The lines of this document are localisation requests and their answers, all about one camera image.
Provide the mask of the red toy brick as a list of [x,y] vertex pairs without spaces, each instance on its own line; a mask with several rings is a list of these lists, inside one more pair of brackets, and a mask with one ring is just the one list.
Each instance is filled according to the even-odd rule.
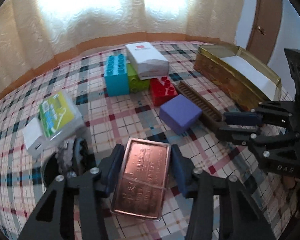
[[155,107],[161,106],[178,95],[167,76],[150,79],[149,90]]

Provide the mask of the brass door knob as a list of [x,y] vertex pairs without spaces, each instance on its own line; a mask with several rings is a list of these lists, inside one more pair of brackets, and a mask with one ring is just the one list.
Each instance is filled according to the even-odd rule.
[[266,35],[266,30],[262,28],[260,25],[256,27],[256,30],[261,34],[261,35]]

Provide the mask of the purple foam block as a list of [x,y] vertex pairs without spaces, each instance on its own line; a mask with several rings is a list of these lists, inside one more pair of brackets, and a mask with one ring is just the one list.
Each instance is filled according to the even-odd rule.
[[202,110],[179,94],[160,106],[159,118],[177,135],[184,133],[201,116]]

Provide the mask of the blue toy brick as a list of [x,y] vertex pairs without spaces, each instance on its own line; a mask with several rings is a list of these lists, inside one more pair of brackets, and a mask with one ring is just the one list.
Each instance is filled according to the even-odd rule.
[[125,55],[110,55],[107,58],[104,78],[109,97],[129,94]]

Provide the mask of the brown wooden door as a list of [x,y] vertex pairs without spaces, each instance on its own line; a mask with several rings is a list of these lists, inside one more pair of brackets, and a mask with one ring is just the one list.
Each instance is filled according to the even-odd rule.
[[[257,0],[255,17],[247,44],[247,51],[267,64],[272,56],[282,18],[282,0]],[[261,35],[256,27],[260,25],[266,30]]]

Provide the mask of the brown wooden comb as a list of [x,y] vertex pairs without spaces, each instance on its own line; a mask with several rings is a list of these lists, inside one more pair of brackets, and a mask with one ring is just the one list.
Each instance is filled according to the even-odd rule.
[[188,84],[180,81],[175,88],[179,94],[188,98],[202,110],[199,120],[205,127],[216,133],[220,127],[224,126],[221,113]]

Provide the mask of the gold rectangular tin tray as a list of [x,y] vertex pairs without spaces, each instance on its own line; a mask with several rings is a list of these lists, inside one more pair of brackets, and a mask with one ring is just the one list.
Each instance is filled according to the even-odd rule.
[[257,107],[260,101],[281,98],[281,78],[253,54],[233,44],[200,45],[194,70],[245,111]]

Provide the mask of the cream lace curtain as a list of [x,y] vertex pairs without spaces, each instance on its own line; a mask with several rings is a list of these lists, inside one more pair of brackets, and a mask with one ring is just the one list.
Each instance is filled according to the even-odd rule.
[[244,0],[5,0],[0,100],[57,64],[138,41],[232,43]]

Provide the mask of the plaid tablecloth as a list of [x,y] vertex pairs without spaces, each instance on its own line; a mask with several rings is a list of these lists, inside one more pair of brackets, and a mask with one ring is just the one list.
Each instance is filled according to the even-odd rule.
[[[193,68],[199,43],[160,42],[153,44],[170,62],[170,80],[183,81],[220,112],[237,111],[235,103]],[[252,194],[276,237],[296,213],[296,189],[283,178],[258,168],[255,157],[243,146],[219,142],[197,122],[181,136],[159,119],[149,91],[109,97],[103,78],[110,55],[126,54],[125,47],[106,50],[90,57],[73,59],[33,79],[0,100],[0,232],[17,239],[27,218],[45,192],[40,168],[53,150],[33,159],[25,148],[23,128],[38,114],[45,97],[66,89],[83,115],[89,149],[97,158],[111,153],[116,144],[130,137],[178,144],[196,167],[218,177],[236,175]],[[172,176],[159,221],[113,215],[110,200],[104,200],[109,239],[184,239],[192,206],[174,185]]]

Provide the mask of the copper metal tin box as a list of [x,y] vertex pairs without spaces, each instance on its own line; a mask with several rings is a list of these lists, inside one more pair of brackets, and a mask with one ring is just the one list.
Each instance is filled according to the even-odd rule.
[[111,201],[113,214],[161,218],[170,153],[168,143],[129,138]]

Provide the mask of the white power adapter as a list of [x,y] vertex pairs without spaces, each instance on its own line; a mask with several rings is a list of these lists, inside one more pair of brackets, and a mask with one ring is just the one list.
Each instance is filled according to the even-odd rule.
[[28,154],[34,159],[38,159],[44,150],[55,148],[55,145],[45,136],[37,117],[23,128],[23,139]]

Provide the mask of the white paper box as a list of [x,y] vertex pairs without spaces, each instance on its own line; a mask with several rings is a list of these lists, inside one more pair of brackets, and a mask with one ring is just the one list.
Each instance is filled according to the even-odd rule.
[[127,59],[140,80],[168,76],[169,61],[149,42],[126,44]]

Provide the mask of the green tissue pack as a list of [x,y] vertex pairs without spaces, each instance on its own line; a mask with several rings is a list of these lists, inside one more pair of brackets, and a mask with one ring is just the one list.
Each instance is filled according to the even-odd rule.
[[39,105],[40,124],[50,140],[64,140],[85,127],[83,115],[66,90],[45,98]]

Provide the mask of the green toy brick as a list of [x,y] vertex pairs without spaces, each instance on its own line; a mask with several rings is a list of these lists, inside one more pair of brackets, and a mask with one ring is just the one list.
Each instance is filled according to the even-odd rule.
[[149,89],[150,79],[140,80],[130,63],[127,64],[127,75],[130,93],[137,93]]

